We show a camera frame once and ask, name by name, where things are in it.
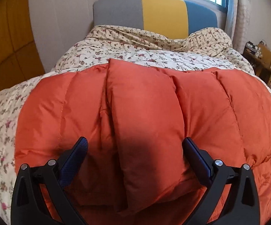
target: floral curtain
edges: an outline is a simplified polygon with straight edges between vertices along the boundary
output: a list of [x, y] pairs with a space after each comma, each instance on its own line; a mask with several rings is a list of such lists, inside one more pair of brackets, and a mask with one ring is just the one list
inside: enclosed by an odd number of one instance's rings
[[243, 53], [250, 24], [251, 0], [229, 0], [225, 32], [230, 36], [233, 48]]

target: orange down jacket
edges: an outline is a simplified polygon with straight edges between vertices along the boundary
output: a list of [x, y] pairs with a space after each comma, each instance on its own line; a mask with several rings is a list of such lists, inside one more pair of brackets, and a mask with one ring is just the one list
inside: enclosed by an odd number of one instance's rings
[[181, 225], [205, 192], [183, 157], [185, 137], [226, 165], [248, 163], [261, 224], [271, 217], [271, 95], [247, 73], [110, 59], [45, 78], [19, 116], [16, 171], [58, 158], [80, 136], [89, 151], [66, 192], [89, 225]]

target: floral bedding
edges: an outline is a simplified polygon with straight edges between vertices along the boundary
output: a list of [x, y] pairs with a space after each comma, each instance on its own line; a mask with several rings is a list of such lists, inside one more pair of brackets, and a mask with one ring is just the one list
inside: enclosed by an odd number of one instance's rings
[[11, 197], [16, 180], [16, 127], [25, 100], [41, 79], [104, 64], [109, 58], [181, 71], [237, 68], [256, 77], [251, 65], [232, 49], [230, 38], [221, 29], [206, 28], [184, 40], [170, 40], [140, 29], [94, 27], [85, 40], [76, 43], [61, 57], [50, 73], [0, 92], [0, 216], [7, 224], [10, 224]]

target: clamp jaw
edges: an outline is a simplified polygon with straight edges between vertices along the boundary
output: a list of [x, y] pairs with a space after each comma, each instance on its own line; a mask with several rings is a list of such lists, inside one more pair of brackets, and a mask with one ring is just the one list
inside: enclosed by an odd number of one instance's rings
[[[182, 148], [201, 185], [207, 190], [183, 225], [259, 225], [260, 210], [257, 189], [251, 168], [226, 166], [213, 160], [207, 151], [200, 150], [188, 137]], [[12, 198], [12, 225], [88, 225], [63, 192], [77, 174], [88, 150], [88, 142], [80, 137], [71, 150], [58, 160], [44, 166], [20, 167]], [[54, 220], [44, 201], [40, 184], [46, 185], [50, 198], [63, 223]], [[231, 189], [220, 217], [207, 223], [226, 184]]]

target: yellow headboard panel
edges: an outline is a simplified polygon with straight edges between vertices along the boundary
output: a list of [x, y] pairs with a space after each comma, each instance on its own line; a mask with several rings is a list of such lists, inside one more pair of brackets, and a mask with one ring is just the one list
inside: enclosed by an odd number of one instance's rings
[[183, 0], [142, 0], [144, 30], [169, 39], [188, 37], [188, 17]]

